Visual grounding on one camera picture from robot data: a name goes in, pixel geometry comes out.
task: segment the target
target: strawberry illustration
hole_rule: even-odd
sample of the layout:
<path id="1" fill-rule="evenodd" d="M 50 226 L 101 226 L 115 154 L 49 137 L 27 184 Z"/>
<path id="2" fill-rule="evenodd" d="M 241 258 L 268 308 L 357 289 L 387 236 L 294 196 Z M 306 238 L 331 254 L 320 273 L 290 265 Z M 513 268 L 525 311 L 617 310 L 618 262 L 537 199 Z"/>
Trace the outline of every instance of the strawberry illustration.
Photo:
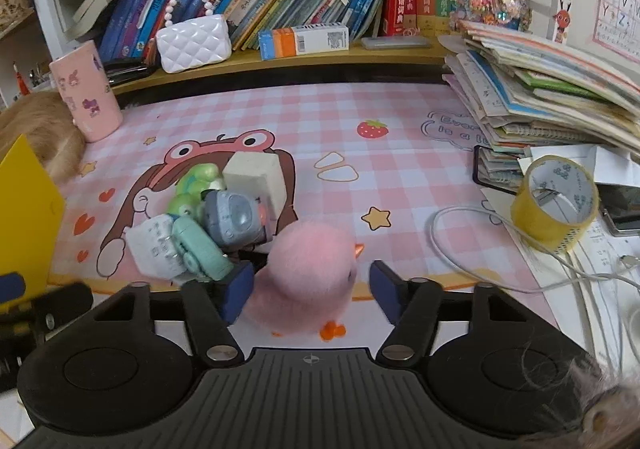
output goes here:
<path id="1" fill-rule="evenodd" d="M 358 124 L 358 135 L 363 139 L 379 139 L 389 133 L 386 124 L 379 121 L 367 120 Z"/>

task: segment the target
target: pink plush chick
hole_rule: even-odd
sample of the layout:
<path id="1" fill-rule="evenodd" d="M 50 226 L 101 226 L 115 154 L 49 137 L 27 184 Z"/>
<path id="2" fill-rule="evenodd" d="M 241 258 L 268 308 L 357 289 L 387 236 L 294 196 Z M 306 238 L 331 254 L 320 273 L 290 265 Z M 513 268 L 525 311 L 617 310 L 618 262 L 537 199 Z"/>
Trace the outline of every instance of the pink plush chick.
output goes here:
<path id="1" fill-rule="evenodd" d="M 321 331 L 351 302 L 354 245 L 353 236 L 331 225 L 309 220 L 288 225 L 255 275 L 245 314 L 278 334 Z"/>

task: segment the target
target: wooden shelf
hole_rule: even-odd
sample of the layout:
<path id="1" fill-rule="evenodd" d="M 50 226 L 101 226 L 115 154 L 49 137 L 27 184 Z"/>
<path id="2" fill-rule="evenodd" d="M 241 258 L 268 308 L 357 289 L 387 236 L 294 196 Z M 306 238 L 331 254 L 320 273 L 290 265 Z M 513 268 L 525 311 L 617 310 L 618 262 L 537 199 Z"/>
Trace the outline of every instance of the wooden shelf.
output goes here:
<path id="1" fill-rule="evenodd" d="M 260 52 L 257 50 L 247 50 L 244 52 L 234 52 L 232 56 L 222 63 L 209 64 L 184 70 L 175 74 L 168 74 L 164 70 L 157 70 L 155 73 L 144 79 L 138 79 L 129 83 L 121 84 L 113 88 L 116 95 L 142 90 L 153 86 L 176 83 L 190 79 L 200 79 L 214 75 L 251 72 L 258 70 L 269 70 L 271 68 L 284 68 L 295 66 L 317 66 L 330 64 L 444 64 L 444 57 L 447 51 L 433 39 L 431 48 L 404 48 L 393 50 L 382 50 L 371 52 L 360 46 L 354 46 L 344 52 L 329 52 L 326 54 L 309 54 L 296 57 L 283 57 L 263 61 L 260 59 Z"/>
<path id="2" fill-rule="evenodd" d="M 31 23 L 35 22 L 36 20 L 37 20 L 36 11 L 33 9 L 30 9 L 30 11 L 27 12 L 27 14 L 25 14 L 19 20 L 15 20 L 11 25 L 9 25 L 6 29 L 0 32 L 0 40 L 6 38 L 8 35 L 14 33 L 16 30 L 19 30 L 20 28 L 23 28 L 24 26 L 31 25 Z"/>

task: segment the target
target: pink cup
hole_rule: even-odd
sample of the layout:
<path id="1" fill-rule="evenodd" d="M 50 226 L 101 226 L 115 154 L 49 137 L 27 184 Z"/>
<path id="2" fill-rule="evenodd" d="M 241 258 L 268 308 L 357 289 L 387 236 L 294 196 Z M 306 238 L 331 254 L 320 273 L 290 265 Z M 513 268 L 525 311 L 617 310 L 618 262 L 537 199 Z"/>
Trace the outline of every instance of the pink cup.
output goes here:
<path id="1" fill-rule="evenodd" d="M 63 101 L 87 142 L 111 135 L 122 124 L 122 112 L 93 41 L 49 63 Z"/>

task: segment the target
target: mint green toy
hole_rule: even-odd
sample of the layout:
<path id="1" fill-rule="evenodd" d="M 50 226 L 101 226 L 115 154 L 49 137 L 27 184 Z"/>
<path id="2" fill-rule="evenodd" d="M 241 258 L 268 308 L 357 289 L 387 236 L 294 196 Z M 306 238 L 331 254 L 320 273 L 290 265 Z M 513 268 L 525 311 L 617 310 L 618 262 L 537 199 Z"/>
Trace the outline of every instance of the mint green toy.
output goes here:
<path id="1" fill-rule="evenodd" d="M 225 181 L 220 169 L 215 164 L 198 164 L 193 166 L 178 180 L 175 196 L 169 202 L 167 214 L 189 216 L 202 223 L 204 203 L 200 193 L 207 189 L 225 190 Z"/>
<path id="2" fill-rule="evenodd" d="M 213 239 L 188 216 L 181 216 L 175 220 L 171 237 L 191 273 L 219 281 L 234 268 Z"/>

